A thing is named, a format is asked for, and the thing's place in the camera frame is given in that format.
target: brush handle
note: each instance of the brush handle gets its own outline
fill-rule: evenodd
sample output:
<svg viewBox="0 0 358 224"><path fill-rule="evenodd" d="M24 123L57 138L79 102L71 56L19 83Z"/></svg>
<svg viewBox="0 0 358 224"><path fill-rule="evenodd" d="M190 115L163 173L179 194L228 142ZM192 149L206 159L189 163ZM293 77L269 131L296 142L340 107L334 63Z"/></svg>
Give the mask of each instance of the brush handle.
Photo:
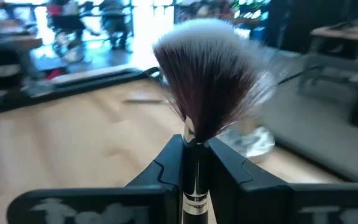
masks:
<svg viewBox="0 0 358 224"><path fill-rule="evenodd" d="M205 144L183 149L183 224L208 222L208 150Z"/></svg>
<svg viewBox="0 0 358 224"><path fill-rule="evenodd" d="M183 211L182 220L183 224L207 224L208 212L205 212L202 215L192 215Z"/></svg>

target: chair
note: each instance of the chair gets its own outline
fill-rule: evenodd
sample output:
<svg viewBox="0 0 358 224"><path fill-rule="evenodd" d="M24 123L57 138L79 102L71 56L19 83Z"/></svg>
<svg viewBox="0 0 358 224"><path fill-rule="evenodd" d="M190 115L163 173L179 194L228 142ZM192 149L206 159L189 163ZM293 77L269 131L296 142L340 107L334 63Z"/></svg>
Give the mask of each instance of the chair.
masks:
<svg viewBox="0 0 358 224"><path fill-rule="evenodd" d="M105 41L110 41L112 48L115 48L117 40L129 33L128 24L125 23L125 16L122 13L109 14L105 12L105 15L101 19L103 29L109 34L109 37Z"/></svg>
<svg viewBox="0 0 358 224"><path fill-rule="evenodd" d="M85 58L82 50L82 32L86 29L80 21L79 15L58 16L51 15L50 22L55 32L53 51L67 62L80 62Z"/></svg>

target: red object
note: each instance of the red object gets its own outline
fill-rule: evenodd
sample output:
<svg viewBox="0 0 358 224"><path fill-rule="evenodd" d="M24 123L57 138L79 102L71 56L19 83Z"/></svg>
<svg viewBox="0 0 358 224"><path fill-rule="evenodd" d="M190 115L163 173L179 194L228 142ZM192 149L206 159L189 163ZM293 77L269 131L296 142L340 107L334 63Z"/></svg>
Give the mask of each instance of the red object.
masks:
<svg viewBox="0 0 358 224"><path fill-rule="evenodd" d="M47 13L48 13L49 15L59 16L60 14L62 14L62 11L63 11L63 7L62 7L62 6L53 5L53 4L47 6Z"/></svg>
<svg viewBox="0 0 358 224"><path fill-rule="evenodd" d="M53 80L55 77L58 77L61 74L62 73L60 70L54 70L53 72L49 73L49 75L47 75L47 80Z"/></svg>

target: wooden surface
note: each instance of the wooden surface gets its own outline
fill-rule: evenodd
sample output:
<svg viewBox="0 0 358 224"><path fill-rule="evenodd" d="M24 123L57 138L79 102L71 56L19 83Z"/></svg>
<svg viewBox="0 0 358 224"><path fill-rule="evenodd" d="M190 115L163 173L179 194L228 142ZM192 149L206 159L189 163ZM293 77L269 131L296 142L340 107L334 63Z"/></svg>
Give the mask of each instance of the wooden surface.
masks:
<svg viewBox="0 0 358 224"><path fill-rule="evenodd" d="M334 29L330 29L330 27L320 27L312 30L311 35L315 35L319 37L358 40L358 27L343 29L343 30L334 30Z"/></svg>
<svg viewBox="0 0 358 224"><path fill-rule="evenodd" d="M166 104L123 103L158 94L142 80L1 113L0 223L31 189L126 185L183 129ZM281 149L260 166L289 182L339 181Z"/></svg>

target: makeup brush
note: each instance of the makeup brush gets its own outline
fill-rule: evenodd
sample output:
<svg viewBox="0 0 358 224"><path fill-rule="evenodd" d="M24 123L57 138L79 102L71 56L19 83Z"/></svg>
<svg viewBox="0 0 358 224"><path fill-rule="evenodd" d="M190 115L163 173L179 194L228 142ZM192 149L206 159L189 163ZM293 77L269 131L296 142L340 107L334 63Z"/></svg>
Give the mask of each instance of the makeup brush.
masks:
<svg viewBox="0 0 358 224"><path fill-rule="evenodd" d="M194 19L176 26L153 51L171 104L185 122L183 223L208 222L208 140L241 119L260 94L258 69L232 25Z"/></svg>

